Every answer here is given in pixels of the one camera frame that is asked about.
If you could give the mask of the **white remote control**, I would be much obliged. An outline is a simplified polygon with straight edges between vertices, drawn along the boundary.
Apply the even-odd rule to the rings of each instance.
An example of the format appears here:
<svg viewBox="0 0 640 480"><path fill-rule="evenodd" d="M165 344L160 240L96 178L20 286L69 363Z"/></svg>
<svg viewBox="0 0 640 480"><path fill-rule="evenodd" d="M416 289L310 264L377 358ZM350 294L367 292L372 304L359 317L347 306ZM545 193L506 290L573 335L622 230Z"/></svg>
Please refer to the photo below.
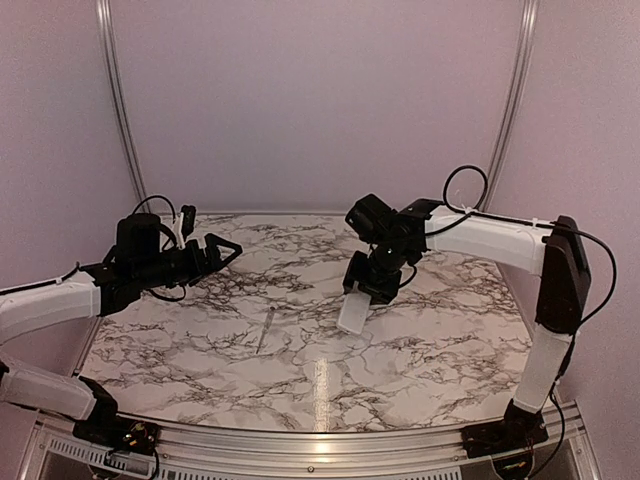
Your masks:
<svg viewBox="0 0 640 480"><path fill-rule="evenodd" d="M369 314L371 296L359 291L345 295L336 326L339 330L360 335Z"/></svg>

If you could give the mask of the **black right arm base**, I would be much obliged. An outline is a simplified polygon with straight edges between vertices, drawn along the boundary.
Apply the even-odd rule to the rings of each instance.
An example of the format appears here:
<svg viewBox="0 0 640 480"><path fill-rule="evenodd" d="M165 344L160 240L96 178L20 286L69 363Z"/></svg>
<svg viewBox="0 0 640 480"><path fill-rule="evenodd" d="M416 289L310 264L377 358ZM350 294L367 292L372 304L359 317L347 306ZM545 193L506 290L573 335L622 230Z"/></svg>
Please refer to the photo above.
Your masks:
<svg viewBox="0 0 640 480"><path fill-rule="evenodd" d="M500 420L463 427L461 436L469 458L526 449L549 439L542 413L523 410L513 400Z"/></svg>

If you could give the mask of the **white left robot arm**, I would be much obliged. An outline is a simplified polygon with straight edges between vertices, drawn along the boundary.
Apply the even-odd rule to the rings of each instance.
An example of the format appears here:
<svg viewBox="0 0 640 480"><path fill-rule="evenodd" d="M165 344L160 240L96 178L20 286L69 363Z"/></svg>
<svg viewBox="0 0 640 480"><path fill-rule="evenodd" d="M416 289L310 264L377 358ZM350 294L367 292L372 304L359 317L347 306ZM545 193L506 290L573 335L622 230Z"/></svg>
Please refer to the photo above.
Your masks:
<svg viewBox="0 0 640 480"><path fill-rule="evenodd" d="M196 240L166 251L149 245L115 246L100 263L3 291L1 342L67 321L121 312L154 288L194 286L242 252L240 245L211 233L205 236L204 247ZM116 415L117 403L95 381L62 376L5 354L1 400L86 421L89 431L106 445L119 444L126 436L126 423Z"/></svg>

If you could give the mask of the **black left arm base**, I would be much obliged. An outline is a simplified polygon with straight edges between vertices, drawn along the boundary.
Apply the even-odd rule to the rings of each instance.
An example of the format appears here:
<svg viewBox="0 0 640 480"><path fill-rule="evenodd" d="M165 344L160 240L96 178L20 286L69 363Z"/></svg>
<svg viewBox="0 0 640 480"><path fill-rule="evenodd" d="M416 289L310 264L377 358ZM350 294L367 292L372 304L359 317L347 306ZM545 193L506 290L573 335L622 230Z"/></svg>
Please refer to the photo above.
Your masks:
<svg viewBox="0 0 640 480"><path fill-rule="evenodd" d="M156 453L158 424L121 416L117 401L99 383L82 376L79 380L89 387L96 403L86 420L74 422L73 435L76 438L116 452L146 456Z"/></svg>

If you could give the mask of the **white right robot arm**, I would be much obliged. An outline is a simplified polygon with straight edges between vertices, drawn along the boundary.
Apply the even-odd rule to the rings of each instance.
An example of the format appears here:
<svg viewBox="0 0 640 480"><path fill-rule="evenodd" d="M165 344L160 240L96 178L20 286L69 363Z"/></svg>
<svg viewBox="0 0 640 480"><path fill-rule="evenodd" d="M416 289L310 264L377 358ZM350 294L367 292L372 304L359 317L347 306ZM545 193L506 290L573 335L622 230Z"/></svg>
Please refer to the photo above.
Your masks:
<svg viewBox="0 0 640 480"><path fill-rule="evenodd" d="M402 267L415 267L427 252L468 255L539 277L533 344L495 428L502 446L519 446L533 433L534 418L567 364L583 321L591 274L575 221L561 216L544 225L490 218L427 199L397 211L374 194L358 200L345 221L372 248L354 253L343 279L345 297L336 324L350 334L363 331L372 306L391 303L401 287Z"/></svg>

